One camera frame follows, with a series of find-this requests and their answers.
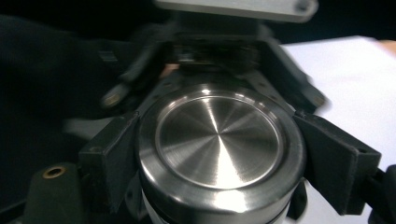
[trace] black fabric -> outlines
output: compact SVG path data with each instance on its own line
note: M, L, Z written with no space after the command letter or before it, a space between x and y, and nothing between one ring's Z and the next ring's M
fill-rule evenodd
M63 133L64 119L106 116L99 102L119 74L99 50L125 67L134 58L129 42L80 40L0 16L0 210L23 200L37 170L77 161L86 140Z

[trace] white paper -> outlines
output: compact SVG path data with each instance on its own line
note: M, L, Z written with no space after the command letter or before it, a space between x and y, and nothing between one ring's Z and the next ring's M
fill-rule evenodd
M329 103L317 114L380 151L380 168L396 164L396 58L376 40L353 36L284 46ZM312 188L308 207L297 223L367 223L371 208L360 217L339 217Z

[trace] metal plate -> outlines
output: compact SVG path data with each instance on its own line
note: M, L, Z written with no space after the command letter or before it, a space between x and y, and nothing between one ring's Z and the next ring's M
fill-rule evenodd
M290 116L246 89L200 85L160 99L142 118L143 191L176 223L267 223L303 175Z
M316 0L156 0L159 7L271 21L308 21L318 10Z

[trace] metal cylinder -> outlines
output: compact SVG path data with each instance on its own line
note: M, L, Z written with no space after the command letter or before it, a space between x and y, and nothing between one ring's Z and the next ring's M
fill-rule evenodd
M146 204L162 221L259 224L284 218L305 152L297 126L270 98L200 85L147 111L138 161Z

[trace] shiny metal disc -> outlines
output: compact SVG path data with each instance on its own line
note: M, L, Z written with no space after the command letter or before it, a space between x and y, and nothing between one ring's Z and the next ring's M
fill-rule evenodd
M176 223L270 222L303 175L292 119L245 89L175 91L148 110L138 136L143 191Z

